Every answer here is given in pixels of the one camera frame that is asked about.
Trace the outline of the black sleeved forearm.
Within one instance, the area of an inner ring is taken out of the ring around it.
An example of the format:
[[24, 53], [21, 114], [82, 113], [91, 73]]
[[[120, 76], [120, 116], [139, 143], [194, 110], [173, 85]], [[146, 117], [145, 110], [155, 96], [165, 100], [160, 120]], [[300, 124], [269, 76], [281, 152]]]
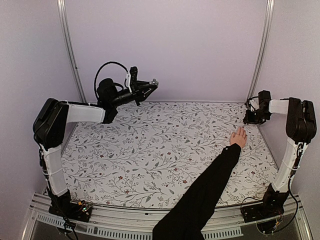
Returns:
[[154, 240], [203, 240], [203, 227], [229, 181], [241, 147], [225, 147], [210, 166], [191, 184], [181, 199], [153, 228]]

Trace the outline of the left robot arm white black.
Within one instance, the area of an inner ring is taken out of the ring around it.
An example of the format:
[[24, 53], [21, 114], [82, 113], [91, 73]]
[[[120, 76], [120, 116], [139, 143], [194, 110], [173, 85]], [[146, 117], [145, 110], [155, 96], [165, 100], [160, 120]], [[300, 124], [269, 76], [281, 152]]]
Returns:
[[141, 81], [132, 78], [129, 87], [117, 90], [118, 83], [111, 78], [103, 79], [97, 88], [97, 104], [58, 101], [49, 98], [43, 105], [34, 124], [34, 140], [39, 146], [40, 165], [49, 191], [56, 197], [68, 193], [64, 179], [61, 149], [69, 123], [113, 122], [121, 105], [132, 101], [139, 105], [159, 86], [156, 79]]

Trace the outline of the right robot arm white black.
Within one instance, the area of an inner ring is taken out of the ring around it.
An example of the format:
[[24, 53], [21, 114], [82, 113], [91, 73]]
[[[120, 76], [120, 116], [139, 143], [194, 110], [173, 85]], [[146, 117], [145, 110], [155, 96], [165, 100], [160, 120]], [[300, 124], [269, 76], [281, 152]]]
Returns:
[[245, 125], [262, 125], [276, 114], [286, 116], [286, 149], [278, 174], [271, 183], [275, 192], [286, 193], [306, 149], [317, 133], [314, 104], [312, 101], [294, 97], [272, 99], [269, 91], [262, 90], [257, 96], [248, 98], [245, 105]]

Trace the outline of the person's bare hand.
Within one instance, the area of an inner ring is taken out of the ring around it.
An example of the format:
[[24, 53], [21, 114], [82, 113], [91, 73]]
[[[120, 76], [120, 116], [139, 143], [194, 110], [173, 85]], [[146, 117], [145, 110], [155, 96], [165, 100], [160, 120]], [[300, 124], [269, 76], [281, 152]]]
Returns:
[[233, 132], [230, 136], [229, 143], [230, 145], [238, 145], [240, 148], [244, 148], [247, 143], [247, 134], [243, 126], [239, 127], [236, 132]]

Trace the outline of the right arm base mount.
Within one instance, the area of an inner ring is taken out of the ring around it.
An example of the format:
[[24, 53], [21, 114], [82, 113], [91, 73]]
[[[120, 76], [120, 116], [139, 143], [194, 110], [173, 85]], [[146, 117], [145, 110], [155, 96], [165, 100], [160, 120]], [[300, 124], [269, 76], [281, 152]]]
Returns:
[[[270, 185], [264, 193], [262, 200], [246, 197], [240, 205], [240, 212], [244, 222], [250, 223], [272, 218], [271, 220], [258, 222], [256, 226], [258, 231], [264, 235], [273, 234], [283, 220], [284, 203], [288, 196], [288, 191], [274, 191]], [[243, 206], [244, 201], [247, 199], [256, 200], [259, 204]]]

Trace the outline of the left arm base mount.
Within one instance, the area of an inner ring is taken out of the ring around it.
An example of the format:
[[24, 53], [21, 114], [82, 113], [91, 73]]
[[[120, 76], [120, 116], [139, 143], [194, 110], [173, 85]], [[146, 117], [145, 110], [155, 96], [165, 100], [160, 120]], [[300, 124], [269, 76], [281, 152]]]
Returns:
[[78, 202], [71, 202], [70, 192], [56, 196], [49, 194], [51, 199], [51, 206], [49, 207], [49, 213], [68, 218], [70, 220], [77, 220], [88, 223], [92, 214], [92, 204], [84, 200]]

